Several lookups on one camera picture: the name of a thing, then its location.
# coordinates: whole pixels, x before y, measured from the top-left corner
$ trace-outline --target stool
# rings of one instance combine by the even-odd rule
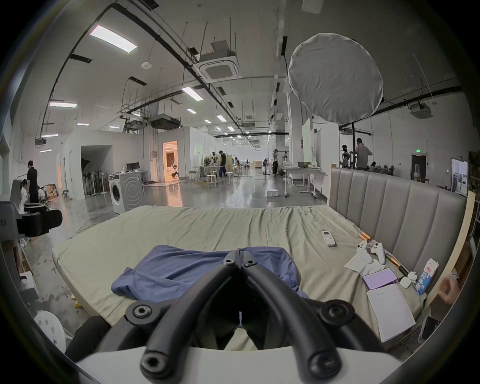
[[[215,184],[215,188],[216,188],[216,175],[214,174],[211,174],[211,175],[207,175],[207,188],[209,188],[209,184]]]
[[[228,176],[228,183],[230,184],[231,180],[232,180],[232,177],[233,176],[233,172],[225,172],[225,176],[224,178],[226,178]]]

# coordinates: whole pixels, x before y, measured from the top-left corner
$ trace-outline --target notebook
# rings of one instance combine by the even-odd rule
[[[372,289],[367,296],[377,317],[382,343],[415,325],[412,312],[397,284]]]

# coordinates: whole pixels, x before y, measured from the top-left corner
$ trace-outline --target white box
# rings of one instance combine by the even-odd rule
[[[265,197],[275,197],[278,196],[278,190],[276,189],[266,189]]]

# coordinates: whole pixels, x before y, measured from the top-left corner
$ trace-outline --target cable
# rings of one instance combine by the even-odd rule
[[[392,121],[390,120],[390,112],[388,112],[388,121],[390,122],[390,137],[392,138],[392,165],[393,165],[393,133],[392,133]]]

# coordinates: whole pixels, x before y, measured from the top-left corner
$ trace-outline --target desk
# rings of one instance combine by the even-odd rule
[[[308,185],[306,191],[301,191],[300,193],[311,193],[314,198],[317,198],[317,192],[315,190],[315,178],[313,179],[313,190],[310,191],[310,175],[324,175],[324,171],[321,168],[300,168],[300,167],[283,167],[285,171],[285,197],[288,197],[287,193],[287,180],[288,180],[288,174],[289,173],[295,173],[295,174],[300,174],[300,175],[309,175],[308,177]]]

